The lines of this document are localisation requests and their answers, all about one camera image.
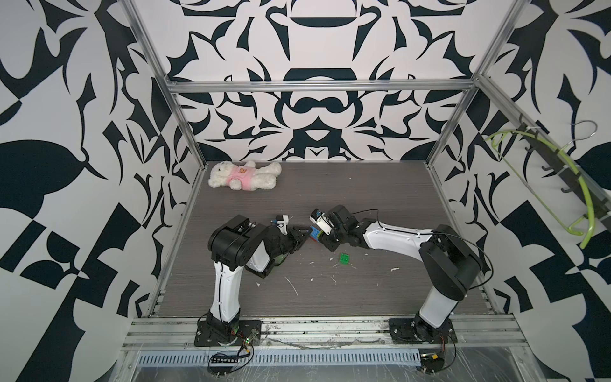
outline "white teddy bear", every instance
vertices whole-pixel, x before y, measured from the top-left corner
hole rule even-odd
[[[231,189],[272,189],[276,187],[276,177],[282,172],[280,163],[273,162],[259,169],[255,168],[253,161],[244,166],[237,166],[229,161],[220,162],[212,167],[208,185],[212,188],[229,186]]]

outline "wooden floor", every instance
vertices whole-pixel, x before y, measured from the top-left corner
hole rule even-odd
[[[396,226],[435,228],[448,223],[423,163],[282,163],[277,186],[270,191],[213,189],[207,179],[174,262],[160,317],[199,317],[210,308],[214,266],[208,239],[237,214],[259,224],[284,214],[291,216],[289,224],[309,226],[315,208],[327,211],[343,204],[350,211],[379,208],[380,221]],[[358,217],[374,218],[375,212]],[[349,265],[338,263],[341,252],[350,255]],[[308,240],[267,278],[244,272],[241,316],[414,314],[430,288],[422,262],[411,257],[348,244],[333,253]],[[455,311],[487,312],[479,291]]]

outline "debris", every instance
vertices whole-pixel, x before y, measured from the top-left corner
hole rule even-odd
[[[295,294],[299,296],[299,294],[297,293],[297,290],[295,289],[295,287],[293,286],[293,283],[291,282],[291,280],[287,279],[288,283],[291,284],[291,286],[293,287],[293,290],[295,291]]]

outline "vent grille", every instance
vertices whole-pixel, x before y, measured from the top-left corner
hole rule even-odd
[[[217,350],[143,351],[140,367],[206,366]],[[247,361],[240,359],[237,365]],[[250,366],[406,365],[419,366],[418,349],[259,350]]]

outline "black and white patterned wall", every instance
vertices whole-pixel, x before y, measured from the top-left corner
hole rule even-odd
[[[2,381],[108,376],[197,172],[115,0],[0,5]]]
[[[136,3],[170,79],[256,81],[468,77],[511,1]]]
[[[596,135],[567,151],[606,189],[610,30],[608,1],[533,0],[491,72],[561,145],[572,134],[591,133],[591,126],[572,130],[571,123],[597,121]],[[611,233],[597,222],[595,236],[579,248],[582,237],[565,231],[484,141],[512,128],[479,93],[435,164],[444,193],[462,233],[492,259],[497,302],[515,314],[546,376],[572,382],[611,378],[606,331]],[[585,205],[573,193],[561,192],[565,184],[543,170],[546,163],[527,147],[524,140],[506,138],[499,150],[558,218],[572,223],[585,213]]]
[[[611,4],[533,0],[490,71],[492,79],[599,185],[611,190]]]
[[[459,90],[181,94],[208,160],[425,160]]]
[[[173,81],[470,78],[510,0],[137,0]],[[458,91],[183,94],[209,160],[427,158]]]

